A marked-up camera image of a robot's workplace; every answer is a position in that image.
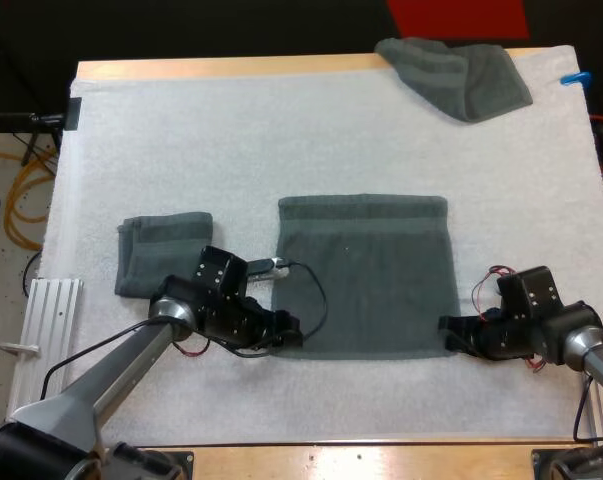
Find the table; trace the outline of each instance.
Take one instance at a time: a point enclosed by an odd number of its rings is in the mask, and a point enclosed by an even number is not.
[[[513,49],[513,56],[535,49]],[[376,54],[298,57],[164,59],[81,62],[82,80],[342,72],[387,67]],[[573,448],[561,439],[368,441],[319,445],[192,447],[195,478],[450,478],[531,479],[535,448]]]

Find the crumpled gray towel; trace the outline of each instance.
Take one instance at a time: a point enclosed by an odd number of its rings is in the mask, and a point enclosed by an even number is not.
[[[193,275],[201,249],[212,241],[212,215],[128,218],[117,229],[119,269],[114,293],[150,298],[168,275]]]
[[[327,195],[279,201],[277,256],[309,265],[329,313],[302,348],[274,354],[324,360],[390,360],[449,355],[441,315],[457,315],[448,205],[441,197]],[[274,282],[274,309],[310,331],[323,302],[303,269]]]
[[[510,55],[499,45],[448,48],[422,38],[389,38],[374,51],[399,78],[444,113],[481,122],[532,104]]]

